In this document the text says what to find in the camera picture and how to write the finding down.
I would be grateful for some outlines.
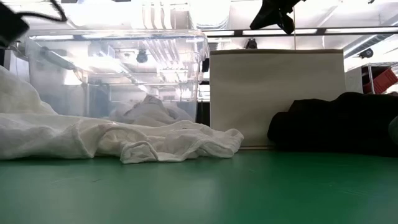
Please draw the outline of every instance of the ceiling light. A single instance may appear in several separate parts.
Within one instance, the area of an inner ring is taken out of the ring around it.
[[[377,33],[377,32],[395,32],[398,31],[398,27],[373,27],[373,28],[338,28],[338,29],[327,29],[327,34],[338,34],[338,33]]]
[[[111,34],[99,33],[99,34],[85,34],[82,36],[86,39],[98,39],[98,38],[102,39],[102,38],[107,38],[107,37],[111,36]]]
[[[205,41],[204,38],[192,38],[192,39],[185,40],[186,43],[200,43],[200,42],[204,42],[204,41]]]
[[[29,38],[32,40],[73,40],[73,35],[40,35]]]
[[[171,86],[171,85],[179,85],[179,83],[142,83],[147,86]]]
[[[203,31],[206,36],[229,36],[234,35],[235,32],[233,30],[220,30],[220,31]]]
[[[294,32],[296,34],[314,34],[316,29],[296,29]],[[243,35],[285,35],[285,31],[281,29],[275,30],[245,30]]]
[[[208,43],[230,43],[231,39],[220,39],[220,38],[209,38],[207,39]]]

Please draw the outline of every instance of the ceiling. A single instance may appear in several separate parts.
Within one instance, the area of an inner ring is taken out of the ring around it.
[[[51,5],[44,0],[1,0],[15,11],[37,11],[56,16]],[[190,28],[190,10],[196,11],[196,19],[217,21],[220,12],[229,11],[227,29],[248,29],[256,16],[261,0],[140,0],[113,2],[112,0],[79,0],[80,4],[62,4],[71,22],[55,24],[38,19],[29,19],[32,29],[98,29],[123,28]],[[296,27],[364,27],[390,26],[398,21],[398,0],[307,0],[299,2],[295,13]],[[261,49],[345,49],[364,39],[361,35],[317,37],[258,37]],[[246,38],[232,38],[220,43],[218,49],[241,49]],[[368,61],[396,61],[398,37],[392,37],[373,46],[375,56],[362,60],[346,59],[346,69],[360,66]]]

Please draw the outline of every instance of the cable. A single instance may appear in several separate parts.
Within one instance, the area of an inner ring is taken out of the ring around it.
[[[21,17],[22,16],[31,16],[31,17],[38,17],[41,19],[47,19],[47,20],[54,21],[54,22],[66,22],[68,20],[68,18],[65,15],[65,12],[63,11],[62,7],[55,0],[49,0],[49,1],[52,3],[53,8],[59,12],[61,18],[47,16],[45,14],[36,13],[36,12],[18,12],[16,14]]]

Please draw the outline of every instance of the red object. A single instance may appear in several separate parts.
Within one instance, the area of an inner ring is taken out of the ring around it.
[[[390,86],[398,82],[398,78],[391,68],[384,71],[378,77],[373,80],[374,93],[381,94],[384,93]],[[364,93],[371,93],[371,83],[365,84],[363,86]]]

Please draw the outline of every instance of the crumpled white fabric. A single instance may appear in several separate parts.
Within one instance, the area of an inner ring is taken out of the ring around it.
[[[183,109],[173,105],[164,105],[161,100],[147,95],[135,105],[125,103],[117,106],[110,114],[111,121],[161,127],[178,121],[194,121]]]
[[[118,156],[125,164],[180,162],[198,156],[229,158],[243,135],[191,121],[152,128],[105,119],[62,116],[29,84],[0,67],[0,159]]]

